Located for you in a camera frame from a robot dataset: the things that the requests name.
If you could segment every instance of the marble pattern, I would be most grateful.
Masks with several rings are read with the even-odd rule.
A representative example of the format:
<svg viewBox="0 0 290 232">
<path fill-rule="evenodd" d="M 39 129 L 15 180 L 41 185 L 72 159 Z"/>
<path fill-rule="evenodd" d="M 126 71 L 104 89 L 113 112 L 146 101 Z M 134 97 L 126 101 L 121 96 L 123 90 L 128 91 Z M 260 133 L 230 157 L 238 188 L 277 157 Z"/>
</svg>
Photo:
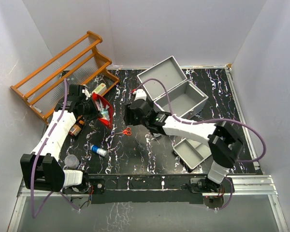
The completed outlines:
<svg viewBox="0 0 290 232">
<path fill-rule="evenodd" d="M 113 74 L 120 78 L 120 85 L 114 87 L 105 98 L 114 107 L 114 127 L 107 129 L 94 120 L 86 124 L 83 131 L 75 139 L 67 137 L 61 150 L 60 163 L 69 154 L 76 155 L 81 164 L 79 169 L 89 174 L 185 174 L 187 167 L 173 153 L 173 145 L 181 141 L 178 136 L 162 136 L 155 139 L 143 126 L 130 126 L 132 135 L 115 134 L 123 131 L 124 105 L 132 101 L 131 90 L 137 87 L 136 75 L 143 70 L 114 70 Z M 192 119 L 204 120 L 212 118 L 231 118 L 239 120 L 239 115 L 232 97 L 228 78 L 224 69 L 185 69 L 184 73 L 209 98 L 203 108 Z M 103 77 L 95 78 L 91 87 L 97 86 Z M 234 125 L 245 140 L 243 130 Z M 109 158 L 103 158 L 89 150 L 94 144 L 109 151 Z M 247 143 L 240 159 L 251 159 Z M 200 164 L 192 173 L 207 174 L 212 157 Z M 237 163 L 232 173 L 255 173 L 253 164 Z"/>
</svg>

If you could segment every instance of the glue tube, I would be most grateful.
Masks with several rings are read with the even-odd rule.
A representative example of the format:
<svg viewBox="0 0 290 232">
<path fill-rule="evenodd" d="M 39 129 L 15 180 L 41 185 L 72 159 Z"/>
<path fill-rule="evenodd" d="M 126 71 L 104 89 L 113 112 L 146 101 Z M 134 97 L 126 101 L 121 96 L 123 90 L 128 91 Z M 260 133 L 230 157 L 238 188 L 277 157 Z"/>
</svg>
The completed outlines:
<svg viewBox="0 0 290 232">
<path fill-rule="evenodd" d="M 99 154 L 100 156 L 105 157 L 105 158 L 108 157 L 108 151 L 103 150 L 102 148 L 99 148 L 99 147 L 97 147 L 95 145 L 91 145 L 90 150 L 95 152 L 95 153 L 97 153 L 97 154 Z"/>
</svg>

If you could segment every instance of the open box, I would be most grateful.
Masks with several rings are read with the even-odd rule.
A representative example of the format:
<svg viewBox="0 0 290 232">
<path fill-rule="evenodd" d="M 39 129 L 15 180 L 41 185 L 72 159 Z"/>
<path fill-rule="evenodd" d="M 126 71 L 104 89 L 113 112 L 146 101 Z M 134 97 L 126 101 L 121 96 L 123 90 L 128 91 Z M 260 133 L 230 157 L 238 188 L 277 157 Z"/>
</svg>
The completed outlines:
<svg viewBox="0 0 290 232">
<path fill-rule="evenodd" d="M 173 56 L 138 74 L 137 77 L 141 83 L 149 78 L 160 80 L 168 91 L 173 113 L 182 118 L 196 115 L 208 99 L 208 96 L 187 79 Z M 147 82 L 143 89 L 154 101 L 157 109 L 169 112 L 166 94 L 157 81 Z"/>
<path fill-rule="evenodd" d="M 173 150 L 191 170 L 212 154 L 208 146 L 191 139 L 182 140 L 173 147 Z"/>
</svg>

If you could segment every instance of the red bag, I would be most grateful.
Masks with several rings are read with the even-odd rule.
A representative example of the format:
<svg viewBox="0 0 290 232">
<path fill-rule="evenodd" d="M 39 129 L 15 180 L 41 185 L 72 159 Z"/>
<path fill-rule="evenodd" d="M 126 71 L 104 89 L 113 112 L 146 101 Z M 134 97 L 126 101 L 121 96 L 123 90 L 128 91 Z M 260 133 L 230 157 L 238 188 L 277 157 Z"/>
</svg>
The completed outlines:
<svg viewBox="0 0 290 232">
<path fill-rule="evenodd" d="M 108 105 L 109 108 L 108 110 L 108 115 L 110 117 L 110 121 L 103 119 L 103 118 L 98 118 L 98 120 L 103 123 L 104 125 L 106 125 L 109 129 L 113 129 L 113 114 L 114 114 L 114 109 L 112 107 L 112 105 L 102 96 L 100 96 L 99 94 L 93 93 L 92 98 L 94 100 L 94 102 L 99 102 L 99 100 L 101 100 L 104 108 Z"/>
</svg>

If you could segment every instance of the gray round object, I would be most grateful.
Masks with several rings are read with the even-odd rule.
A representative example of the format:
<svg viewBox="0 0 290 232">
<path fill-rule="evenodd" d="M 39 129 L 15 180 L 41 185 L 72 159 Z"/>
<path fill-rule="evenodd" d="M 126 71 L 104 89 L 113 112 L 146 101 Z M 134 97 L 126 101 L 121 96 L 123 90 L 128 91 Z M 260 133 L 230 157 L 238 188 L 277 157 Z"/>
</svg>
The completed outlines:
<svg viewBox="0 0 290 232">
<path fill-rule="evenodd" d="M 68 155 L 64 159 L 64 164 L 69 168 L 77 168 L 79 166 L 79 160 L 75 155 Z"/>
</svg>

